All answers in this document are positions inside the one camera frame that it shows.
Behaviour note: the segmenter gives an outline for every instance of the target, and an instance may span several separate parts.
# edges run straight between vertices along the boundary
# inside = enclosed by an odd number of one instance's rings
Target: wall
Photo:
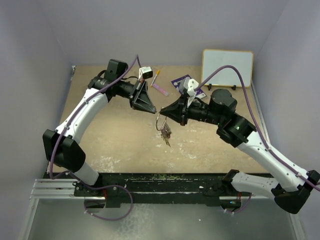
[[[39,3],[0,1],[1,239],[20,233],[46,169],[42,133],[58,123],[71,73]]]
[[[320,1],[291,0],[256,58],[254,84],[272,144],[320,171]],[[301,210],[307,239],[319,239],[320,193]]]
[[[288,0],[39,0],[73,65],[201,65],[205,48],[263,46]]]

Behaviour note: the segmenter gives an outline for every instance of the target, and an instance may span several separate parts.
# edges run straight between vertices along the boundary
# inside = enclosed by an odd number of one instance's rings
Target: bunch of keys
[[[161,128],[158,129],[158,119],[159,119],[159,115],[160,115],[160,113],[158,114],[158,116],[157,116],[157,118],[156,118],[155,127],[156,127],[156,129],[157,129],[158,131],[161,132],[161,137],[162,137],[162,139],[165,141],[165,144],[166,144],[167,146],[171,147],[171,146],[170,146],[170,143],[169,143],[169,139],[170,139],[170,135],[171,135],[172,132],[171,132],[170,127],[169,127],[168,124],[167,124],[167,117],[165,117],[164,122],[163,122]]]

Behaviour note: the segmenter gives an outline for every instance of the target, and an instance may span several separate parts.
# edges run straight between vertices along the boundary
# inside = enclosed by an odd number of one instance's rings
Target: beige table surface
[[[77,66],[65,103],[63,122],[83,97],[89,81],[107,66]],[[154,66],[160,69],[156,83],[169,92],[164,96],[149,87],[149,96],[157,110],[173,103],[180,94],[172,86],[174,79],[189,74],[200,81],[200,66]],[[138,75],[135,66],[127,76]],[[203,100],[209,102],[207,94]],[[244,93],[237,88],[227,88],[237,99],[236,112],[252,123]],[[247,88],[250,104],[260,123],[251,88]],[[122,173],[227,173],[237,169],[247,173],[264,173],[266,170],[237,148],[222,141],[216,134],[217,126],[189,120],[186,126],[169,119],[172,135],[171,147],[166,146],[160,133],[156,131],[157,114],[132,110],[129,100],[116,96],[94,118],[84,133],[80,146],[86,153],[86,162],[98,172]],[[54,166],[54,172],[62,168]]]

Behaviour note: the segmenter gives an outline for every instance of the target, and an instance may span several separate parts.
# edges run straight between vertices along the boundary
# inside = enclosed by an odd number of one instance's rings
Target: whiteboard stand
[[[202,56],[201,82],[209,77],[215,70],[224,66],[235,66],[244,82],[246,88],[252,82],[252,70],[254,63],[254,53],[252,51],[218,50],[205,49]],[[224,87],[241,87],[238,75],[231,68],[225,68],[212,77],[205,85]]]

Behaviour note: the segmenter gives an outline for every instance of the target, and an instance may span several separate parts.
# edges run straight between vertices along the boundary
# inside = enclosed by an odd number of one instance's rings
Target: key ring
[[[159,116],[160,116],[160,112],[159,112],[158,116],[156,117],[156,121],[155,121],[155,128],[160,132],[160,131],[161,131],[161,129],[164,127],[164,125],[165,125],[165,124],[166,124],[166,122],[167,122],[167,116],[165,117],[164,122],[163,122],[163,124],[162,124],[161,128],[160,128],[160,129],[158,129],[158,120],[159,120]]]

